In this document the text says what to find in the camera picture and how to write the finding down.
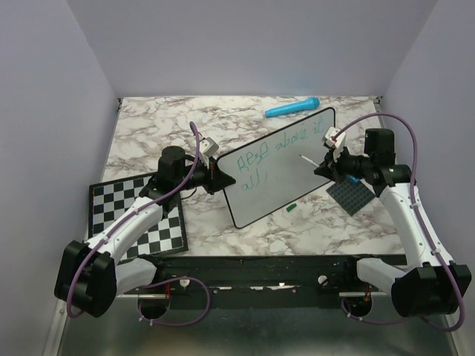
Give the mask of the green marker cap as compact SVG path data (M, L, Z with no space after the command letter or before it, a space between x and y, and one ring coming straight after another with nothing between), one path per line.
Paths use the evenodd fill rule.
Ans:
M295 209L296 206L297 206L296 203L292 203L292 204L290 204L289 206L286 207L286 211L287 211L287 212L290 212L290 211L292 211L293 209Z

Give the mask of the grey lego baseplate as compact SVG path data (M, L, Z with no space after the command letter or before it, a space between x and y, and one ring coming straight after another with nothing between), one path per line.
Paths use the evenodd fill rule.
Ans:
M363 182L353 182L351 179L331 185L327 193L351 217L376 197Z

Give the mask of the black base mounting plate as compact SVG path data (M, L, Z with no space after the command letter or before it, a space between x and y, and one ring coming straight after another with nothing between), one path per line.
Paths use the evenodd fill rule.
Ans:
M377 289L356 276L356 256L167 257L158 280L165 287L125 293L147 306L173 310L339 307L342 297L364 303Z

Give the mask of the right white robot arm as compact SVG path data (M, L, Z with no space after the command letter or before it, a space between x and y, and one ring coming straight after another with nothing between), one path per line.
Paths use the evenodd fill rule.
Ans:
M352 291L369 283L390 295L402 317L453 314L458 298L470 282L471 272L458 265L436 236L419 199L419 191L407 165L396 163L394 133L374 128L365 132L364 154L355 156L345 146L346 135L336 128L324 134L328 153L314 170L333 182L349 176L363 179L387 209L402 241L407 270L378 257L362 257L341 273L343 285Z

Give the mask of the black white checkerboard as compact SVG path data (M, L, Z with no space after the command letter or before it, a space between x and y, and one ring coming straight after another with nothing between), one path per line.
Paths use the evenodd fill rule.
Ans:
M90 185L88 238L103 232L115 219L123 215L138 198L139 192L150 178L150 174L142 174ZM128 262L142 254L164 257L188 249L183 208L178 203L166 218L144 232L120 260Z

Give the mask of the green whiteboard marker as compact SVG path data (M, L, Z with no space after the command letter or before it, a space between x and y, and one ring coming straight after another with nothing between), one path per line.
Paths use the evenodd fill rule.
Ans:
M315 167L318 167L319 164L314 162L313 160L311 160L310 158L306 157L306 156L303 156L303 155L299 155L300 158L302 158L303 160L305 160L306 162L310 163L311 165L315 166Z

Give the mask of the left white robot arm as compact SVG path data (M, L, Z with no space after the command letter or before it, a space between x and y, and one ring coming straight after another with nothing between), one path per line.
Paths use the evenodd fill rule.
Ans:
M123 292L142 286L155 293L164 286L165 276L151 258L119 261L150 227L169 215L181 200L182 190L202 187L214 194L236 182L217 167L217 150L210 139L204 139L194 155L168 146L158 160L157 172L122 216L87 242L73 241L65 247L54 294L65 301L69 317L82 313L100 317Z

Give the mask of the blue toy microphone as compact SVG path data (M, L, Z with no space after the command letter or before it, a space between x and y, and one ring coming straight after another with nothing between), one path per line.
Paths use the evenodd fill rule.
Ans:
M300 102L294 102L287 105L282 105L276 108L271 108L264 112L265 117L276 117L296 113L299 111L315 110L320 106L320 100L316 97L311 97Z

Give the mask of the black framed whiteboard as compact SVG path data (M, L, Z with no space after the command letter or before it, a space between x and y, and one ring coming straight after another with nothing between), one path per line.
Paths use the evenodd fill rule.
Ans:
M325 108L229 151L217 159L222 172L236 179L224 189L236 228L244 228L329 182L314 175L327 149L322 139L335 126L335 109Z

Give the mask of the blue lego brick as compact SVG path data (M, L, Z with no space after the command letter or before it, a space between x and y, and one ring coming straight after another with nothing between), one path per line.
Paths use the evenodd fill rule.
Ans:
M361 180L359 178L354 177L354 176L348 176L347 181L354 184L354 185L361 184Z

